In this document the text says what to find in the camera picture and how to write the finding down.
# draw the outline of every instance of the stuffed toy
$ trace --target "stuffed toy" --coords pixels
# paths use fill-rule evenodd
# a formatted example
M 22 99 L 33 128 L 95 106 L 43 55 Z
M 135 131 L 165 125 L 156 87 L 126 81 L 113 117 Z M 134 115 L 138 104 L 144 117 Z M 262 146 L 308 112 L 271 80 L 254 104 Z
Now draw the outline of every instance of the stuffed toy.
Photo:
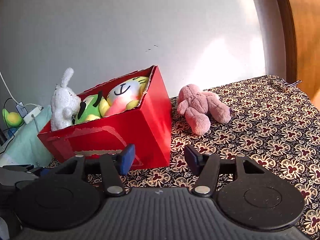
M 59 130 L 72 125 L 72 116 L 77 114 L 80 108 L 81 98 L 71 88 L 67 87 L 74 71 L 66 69 L 63 74 L 61 85 L 56 89 L 51 98 L 51 130 Z
M 102 96 L 102 91 L 97 95 L 87 96 L 80 102 L 80 110 L 74 119 L 74 124 L 100 119 L 108 109 L 109 104 Z
M 184 86 L 177 99 L 178 114 L 184 115 L 192 131 L 202 135 L 210 129 L 208 112 L 219 123 L 227 123 L 231 119 L 230 109 L 219 100 L 216 93 L 201 91 L 197 85 Z
M 5 108 L 2 110 L 3 120 L 6 122 L 8 127 L 18 127 L 23 123 L 23 119 L 16 112 L 9 113 Z
M 104 117 L 136 107 L 148 81 L 148 77 L 135 77 L 113 88 L 107 96 L 107 103 L 110 107 L 105 112 Z

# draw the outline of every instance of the pink teddy bear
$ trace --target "pink teddy bear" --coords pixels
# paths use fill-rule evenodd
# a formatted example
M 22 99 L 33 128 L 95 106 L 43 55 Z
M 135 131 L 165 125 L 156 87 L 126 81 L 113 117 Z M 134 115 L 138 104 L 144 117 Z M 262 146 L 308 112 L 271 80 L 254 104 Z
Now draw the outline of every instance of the pink teddy bear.
M 192 131 L 201 135 L 210 129 L 208 112 L 219 123 L 227 123 L 231 119 L 229 107 L 219 100 L 216 93 L 201 91 L 197 85 L 184 86 L 177 99 L 178 114 L 184 115 Z

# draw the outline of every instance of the patterned tablecloth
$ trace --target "patterned tablecloth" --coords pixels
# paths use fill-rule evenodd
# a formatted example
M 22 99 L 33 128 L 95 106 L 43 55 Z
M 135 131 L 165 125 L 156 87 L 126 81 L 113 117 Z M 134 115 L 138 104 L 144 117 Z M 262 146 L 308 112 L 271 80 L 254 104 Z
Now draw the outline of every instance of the patterned tablecloth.
M 122 176 L 129 187 L 188 187 L 197 180 L 184 160 L 183 148 L 193 145 L 200 153 L 212 152 L 224 159 L 243 153 L 294 185 L 305 199 L 298 228 L 310 238 L 320 233 L 320 114 L 298 88 L 284 87 L 277 76 L 263 76 L 209 89 L 236 112 L 228 124 L 211 118 L 211 129 L 203 136 L 192 133 L 177 114 L 172 98 L 172 142 L 170 166 L 134 170 Z M 58 162 L 53 159 L 50 167 Z M 218 188 L 231 181 L 221 175 Z M 90 175 L 90 183 L 100 182 Z

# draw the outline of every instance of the mint green fabric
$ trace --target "mint green fabric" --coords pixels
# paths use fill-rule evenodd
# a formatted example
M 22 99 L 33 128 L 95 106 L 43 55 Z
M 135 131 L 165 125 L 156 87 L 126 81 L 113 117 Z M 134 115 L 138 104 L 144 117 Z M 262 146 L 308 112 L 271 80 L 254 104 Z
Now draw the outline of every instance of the mint green fabric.
M 40 114 L 36 116 L 39 130 L 41 130 L 50 119 L 51 106 L 46 106 Z M 52 154 L 44 147 L 37 137 L 37 134 L 35 120 L 20 127 L 14 134 L 15 138 L 10 142 L 6 151 L 0 155 L 0 167 L 18 164 L 33 164 L 35 167 L 47 167 L 52 159 Z M 4 150 L 7 143 L 0 148 L 0 152 Z

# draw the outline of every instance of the white stuffed animal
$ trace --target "white stuffed animal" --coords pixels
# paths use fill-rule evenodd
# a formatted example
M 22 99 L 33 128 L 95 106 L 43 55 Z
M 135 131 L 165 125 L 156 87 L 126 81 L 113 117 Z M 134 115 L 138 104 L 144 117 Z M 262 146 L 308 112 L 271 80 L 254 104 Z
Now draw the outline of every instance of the white stuffed animal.
M 71 88 L 67 87 L 74 70 L 67 68 L 63 74 L 61 85 L 56 89 L 51 98 L 51 130 L 59 130 L 72 125 L 72 116 L 79 111 L 81 99 Z

